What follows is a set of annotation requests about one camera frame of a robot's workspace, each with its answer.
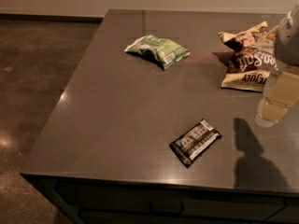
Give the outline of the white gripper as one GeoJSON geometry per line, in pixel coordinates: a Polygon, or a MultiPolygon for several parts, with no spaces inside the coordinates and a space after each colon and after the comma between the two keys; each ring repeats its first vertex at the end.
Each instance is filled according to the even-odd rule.
{"type": "Polygon", "coordinates": [[[282,72],[271,72],[264,85],[263,96],[279,104],[272,104],[267,98],[258,104],[255,122],[263,128],[269,128],[287,113],[286,107],[293,106],[299,100],[299,67],[289,66],[282,72]]]}

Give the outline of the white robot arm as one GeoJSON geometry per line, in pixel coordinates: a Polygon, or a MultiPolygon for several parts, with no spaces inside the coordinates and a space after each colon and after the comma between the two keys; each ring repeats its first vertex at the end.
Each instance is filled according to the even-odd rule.
{"type": "Polygon", "coordinates": [[[275,56],[284,68],[267,79],[255,119],[265,128],[278,123],[299,100],[299,2],[278,25],[275,56]]]}

